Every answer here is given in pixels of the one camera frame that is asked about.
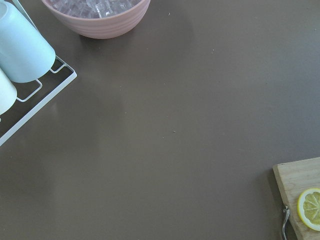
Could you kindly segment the pink ribbed bowl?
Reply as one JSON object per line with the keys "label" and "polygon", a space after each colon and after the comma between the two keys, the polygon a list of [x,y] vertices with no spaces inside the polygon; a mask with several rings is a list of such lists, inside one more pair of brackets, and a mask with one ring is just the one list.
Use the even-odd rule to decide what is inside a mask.
{"label": "pink ribbed bowl", "polygon": [[92,39],[111,39],[131,31],[142,20],[150,5],[149,0],[141,0],[132,8],[105,18],[79,18],[69,16],[54,9],[48,0],[42,3],[71,31]]}

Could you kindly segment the wooden cutting board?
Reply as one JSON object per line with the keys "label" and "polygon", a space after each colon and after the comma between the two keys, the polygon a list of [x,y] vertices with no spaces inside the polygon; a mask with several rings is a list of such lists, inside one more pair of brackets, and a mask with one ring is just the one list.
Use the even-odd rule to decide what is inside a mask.
{"label": "wooden cutting board", "polygon": [[288,220],[298,240],[318,240],[320,233],[307,227],[297,210],[299,196],[310,188],[320,187],[320,159],[318,157],[280,163],[272,167],[284,206],[290,214]]}

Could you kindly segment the light blue cup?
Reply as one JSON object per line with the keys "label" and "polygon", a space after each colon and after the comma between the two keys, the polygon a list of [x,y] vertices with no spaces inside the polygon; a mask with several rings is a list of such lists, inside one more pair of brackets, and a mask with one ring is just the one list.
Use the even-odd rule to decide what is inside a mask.
{"label": "light blue cup", "polygon": [[45,75],[56,59],[55,50],[10,2],[0,2],[0,68],[15,83]]}

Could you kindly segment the pale green cup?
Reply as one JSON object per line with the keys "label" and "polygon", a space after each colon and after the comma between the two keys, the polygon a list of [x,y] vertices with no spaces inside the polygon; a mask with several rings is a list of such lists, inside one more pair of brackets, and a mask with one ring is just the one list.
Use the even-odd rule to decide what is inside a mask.
{"label": "pale green cup", "polygon": [[0,114],[8,111],[17,99],[17,89],[8,79],[3,70],[0,70]]}

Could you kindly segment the upper lemon slice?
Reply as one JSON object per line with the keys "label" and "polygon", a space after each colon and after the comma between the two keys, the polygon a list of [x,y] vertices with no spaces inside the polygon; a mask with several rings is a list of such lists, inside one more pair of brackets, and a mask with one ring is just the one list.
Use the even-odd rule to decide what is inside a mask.
{"label": "upper lemon slice", "polygon": [[310,229],[320,231],[320,189],[309,188],[297,200],[297,213],[301,221]]}

